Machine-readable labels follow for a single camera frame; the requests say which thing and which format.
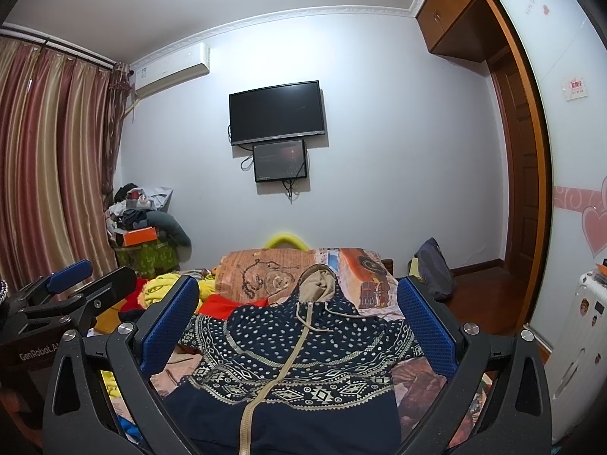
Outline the navy patterned hooded sweater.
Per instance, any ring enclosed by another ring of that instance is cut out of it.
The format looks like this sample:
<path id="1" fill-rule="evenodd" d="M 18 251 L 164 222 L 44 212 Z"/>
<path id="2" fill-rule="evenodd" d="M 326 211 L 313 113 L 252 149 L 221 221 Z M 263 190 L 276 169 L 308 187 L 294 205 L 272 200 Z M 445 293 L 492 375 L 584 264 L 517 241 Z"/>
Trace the navy patterned hooded sweater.
<path id="1" fill-rule="evenodd" d="M 327 266 L 269 307 L 195 315 L 181 344 L 198 366 L 165 400 L 205 454 L 392 454 L 392 370 L 422 350 L 410 326 L 361 314 Z"/>

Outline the clutter pile of clothes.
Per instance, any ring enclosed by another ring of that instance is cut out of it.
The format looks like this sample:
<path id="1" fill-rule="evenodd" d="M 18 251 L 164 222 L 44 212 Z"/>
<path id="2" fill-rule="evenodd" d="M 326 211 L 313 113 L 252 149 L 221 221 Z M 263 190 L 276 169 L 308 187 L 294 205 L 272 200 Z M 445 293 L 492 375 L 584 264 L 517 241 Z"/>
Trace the clutter pile of clothes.
<path id="1" fill-rule="evenodd" d="M 174 192 L 170 187 L 146 188 L 127 183 L 116 191 L 113 203 L 105 210 L 105 224 L 109 242 L 123 246 L 127 232 L 149 226 L 147 214 L 165 212 Z"/>

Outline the dark red plush garment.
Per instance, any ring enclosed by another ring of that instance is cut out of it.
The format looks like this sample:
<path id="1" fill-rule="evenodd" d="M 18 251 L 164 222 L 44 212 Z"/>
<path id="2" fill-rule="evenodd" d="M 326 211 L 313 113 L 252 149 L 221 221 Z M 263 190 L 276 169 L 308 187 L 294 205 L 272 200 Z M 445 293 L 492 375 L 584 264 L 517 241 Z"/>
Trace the dark red plush garment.
<path id="1" fill-rule="evenodd" d="M 148 279 L 144 277 L 138 276 L 136 278 L 135 289 L 124 298 L 123 305 L 120 306 L 120 310 L 118 310 L 119 313 L 144 310 L 142 293 L 147 281 Z"/>

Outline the yellow cartoon fleece blanket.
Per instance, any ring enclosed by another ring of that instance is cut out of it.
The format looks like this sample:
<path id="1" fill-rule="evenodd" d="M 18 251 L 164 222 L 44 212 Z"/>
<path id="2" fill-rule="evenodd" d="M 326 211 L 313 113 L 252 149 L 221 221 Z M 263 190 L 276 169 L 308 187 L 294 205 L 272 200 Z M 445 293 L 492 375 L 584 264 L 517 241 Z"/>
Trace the yellow cartoon fleece blanket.
<path id="1" fill-rule="evenodd" d="M 198 306 L 195 311 L 199 311 L 203 303 L 215 294 L 215 276 L 209 272 L 170 272 L 152 278 L 139 293 L 138 304 L 147 309 L 152 304 L 159 303 L 182 276 L 192 277 L 198 285 Z"/>

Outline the newspaper print bed quilt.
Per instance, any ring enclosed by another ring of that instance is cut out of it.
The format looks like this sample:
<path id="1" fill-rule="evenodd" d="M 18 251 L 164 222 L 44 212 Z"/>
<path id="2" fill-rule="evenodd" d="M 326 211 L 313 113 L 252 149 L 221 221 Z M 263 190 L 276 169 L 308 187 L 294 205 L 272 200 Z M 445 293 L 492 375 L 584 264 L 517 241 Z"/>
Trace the newspaper print bed quilt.
<path id="1" fill-rule="evenodd" d="M 255 260 L 246 303 L 198 285 L 198 309 L 152 377 L 209 454 L 391 454 L 445 386 L 360 249 Z"/>

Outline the dark blue bag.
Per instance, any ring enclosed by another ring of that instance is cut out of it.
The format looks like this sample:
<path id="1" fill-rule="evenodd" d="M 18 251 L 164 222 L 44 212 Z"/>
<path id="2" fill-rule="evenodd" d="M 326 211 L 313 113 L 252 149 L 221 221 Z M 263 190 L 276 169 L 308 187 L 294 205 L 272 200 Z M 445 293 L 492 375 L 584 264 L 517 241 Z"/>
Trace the dark blue bag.
<path id="1" fill-rule="evenodd" d="M 415 257 L 418 260 L 420 280 L 427 291 L 436 301 L 450 301 L 457 283 L 436 239 L 428 238 L 417 250 Z"/>

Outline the green patterned box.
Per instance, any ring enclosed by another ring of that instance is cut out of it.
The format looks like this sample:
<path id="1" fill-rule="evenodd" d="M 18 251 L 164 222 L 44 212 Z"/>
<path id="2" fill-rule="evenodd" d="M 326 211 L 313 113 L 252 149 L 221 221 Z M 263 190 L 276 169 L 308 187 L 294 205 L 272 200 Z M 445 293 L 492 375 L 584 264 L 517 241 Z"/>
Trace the green patterned box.
<path id="1" fill-rule="evenodd" d="M 180 266 L 177 251 L 169 242 L 145 242 L 115 248 L 114 252 L 119 266 L 129 267 L 144 278 L 155 278 Z"/>

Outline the orange box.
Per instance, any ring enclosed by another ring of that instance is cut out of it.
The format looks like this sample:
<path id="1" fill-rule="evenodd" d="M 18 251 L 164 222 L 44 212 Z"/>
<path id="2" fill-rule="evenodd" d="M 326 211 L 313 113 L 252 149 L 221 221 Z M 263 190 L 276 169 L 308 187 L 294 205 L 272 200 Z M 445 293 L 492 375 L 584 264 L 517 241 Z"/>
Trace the orange box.
<path id="1" fill-rule="evenodd" d="M 146 227 L 136 230 L 127 231 L 123 235 L 123 246 L 143 245 L 146 242 L 154 242 L 157 239 L 156 229 L 154 227 Z"/>

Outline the white radiator heater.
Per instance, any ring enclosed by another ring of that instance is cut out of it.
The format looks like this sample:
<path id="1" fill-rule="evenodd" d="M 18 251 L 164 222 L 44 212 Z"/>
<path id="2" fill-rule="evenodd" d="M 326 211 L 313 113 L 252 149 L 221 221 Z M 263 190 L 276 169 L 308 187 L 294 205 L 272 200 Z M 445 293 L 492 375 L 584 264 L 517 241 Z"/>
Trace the white radiator heater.
<path id="1" fill-rule="evenodd" d="M 581 422 L 606 381 L 606 272 L 582 274 L 562 333 L 545 364 L 552 440 Z"/>

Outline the yellow round object behind bed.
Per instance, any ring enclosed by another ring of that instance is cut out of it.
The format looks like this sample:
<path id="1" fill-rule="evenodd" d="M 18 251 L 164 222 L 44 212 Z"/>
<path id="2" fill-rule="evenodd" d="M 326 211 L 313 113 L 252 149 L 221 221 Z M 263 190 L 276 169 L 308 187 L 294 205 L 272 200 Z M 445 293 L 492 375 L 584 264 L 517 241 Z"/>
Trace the yellow round object behind bed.
<path id="1" fill-rule="evenodd" d="M 272 236 L 264 245 L 265 249 L 290 248 L 298 251 L 309 251 L 310 247 L 299 237 L 286 232 L 281 232 Z"/>

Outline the pink striped curtain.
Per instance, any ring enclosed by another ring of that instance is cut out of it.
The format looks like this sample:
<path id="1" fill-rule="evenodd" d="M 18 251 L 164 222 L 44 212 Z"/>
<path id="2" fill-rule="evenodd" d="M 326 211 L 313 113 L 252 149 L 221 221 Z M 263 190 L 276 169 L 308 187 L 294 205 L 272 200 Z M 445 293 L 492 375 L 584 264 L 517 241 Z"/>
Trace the pink striped curtain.
<path id="1" fill-rule="evenodd" d="M 18 290 L 80 260 L 115 269 L 105 210 L 131 94 L 107 70 L 46 46 L 1 40 L 1 277 Z"/>

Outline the white air conditioner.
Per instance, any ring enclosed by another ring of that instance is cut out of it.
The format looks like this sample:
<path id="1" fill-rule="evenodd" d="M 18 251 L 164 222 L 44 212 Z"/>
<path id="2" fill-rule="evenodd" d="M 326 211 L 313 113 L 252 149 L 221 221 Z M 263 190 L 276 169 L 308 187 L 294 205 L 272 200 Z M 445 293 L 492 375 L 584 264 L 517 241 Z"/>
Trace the white air conditioner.
<path id="1" fill-rule="evenodd" d="M 136 99 L 165 91 L 175 85 L 204 77 L 210 73 L 211 48 L 204 42 L 161 53 L 135 66 Z"/>

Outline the brown wooden door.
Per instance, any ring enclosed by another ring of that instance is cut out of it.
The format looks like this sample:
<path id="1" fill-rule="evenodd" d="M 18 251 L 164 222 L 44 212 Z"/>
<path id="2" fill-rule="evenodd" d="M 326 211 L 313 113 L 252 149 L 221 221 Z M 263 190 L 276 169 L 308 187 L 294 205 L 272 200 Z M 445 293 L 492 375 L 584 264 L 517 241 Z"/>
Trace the brown wooden door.
<path id="1" fill-rule="evenodd" d="M 497 0 L 486 0 L 506 47 L 489 59 L 503 121 L 509 213 L 506 269 L 526 284 L 516 328 L 530 322 L 546 265 L 552 228 L 552 160 L 541 98 L 513 23 Z"/>

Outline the wooden overhead cabinet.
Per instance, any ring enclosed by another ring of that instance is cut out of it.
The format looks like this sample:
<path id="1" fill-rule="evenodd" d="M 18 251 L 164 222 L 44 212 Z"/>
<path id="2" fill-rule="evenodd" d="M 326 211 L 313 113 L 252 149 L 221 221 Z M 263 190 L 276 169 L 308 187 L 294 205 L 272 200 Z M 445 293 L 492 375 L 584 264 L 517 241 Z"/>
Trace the wooden overhead cabinet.
<path id="1" fill-rule="evenodd" d="M 507 44 L 487 0 L 426 0 L 417 21 L 434 55 L 481 63 Z"/>

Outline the white sliding wardrobe door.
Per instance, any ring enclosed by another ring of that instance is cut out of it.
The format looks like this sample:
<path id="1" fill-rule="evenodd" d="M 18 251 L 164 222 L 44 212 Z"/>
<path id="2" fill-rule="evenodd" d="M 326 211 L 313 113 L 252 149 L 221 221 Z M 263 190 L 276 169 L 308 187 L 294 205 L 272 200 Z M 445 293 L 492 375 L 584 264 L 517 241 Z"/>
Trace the white sliding wardrobe door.
<path id="1" fill-rule="evenodd" d="M 552 225 L 530 326 L 562 332 L 578 278 L 606 258 L 606 47 L 577 0 L 498 0 L 531 65 L 552 161 Z"/>

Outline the small black wall monitor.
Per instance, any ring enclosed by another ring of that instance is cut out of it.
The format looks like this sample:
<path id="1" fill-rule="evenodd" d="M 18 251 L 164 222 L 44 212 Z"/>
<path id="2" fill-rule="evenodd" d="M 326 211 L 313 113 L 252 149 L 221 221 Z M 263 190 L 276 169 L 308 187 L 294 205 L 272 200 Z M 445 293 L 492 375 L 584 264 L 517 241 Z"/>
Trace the small black wall monitor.
<path id="1" fill-rule="evenodd" d="M 304 179 L 308 175 L 307 149 L 302 139 L 264 142 L 253 146 L 256 183 Z"/>

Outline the large black wall television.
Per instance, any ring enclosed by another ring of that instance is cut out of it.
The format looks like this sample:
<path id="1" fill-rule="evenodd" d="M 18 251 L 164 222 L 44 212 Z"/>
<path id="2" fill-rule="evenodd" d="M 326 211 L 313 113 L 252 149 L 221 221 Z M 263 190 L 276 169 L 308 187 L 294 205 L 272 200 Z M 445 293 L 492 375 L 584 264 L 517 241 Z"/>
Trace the large black wall television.
<path id="1" fill-rule="evenodd" d="M 318 80 L 273 85 L 228 96 L 230 144 L 321 136 L 326 131 Z"/>

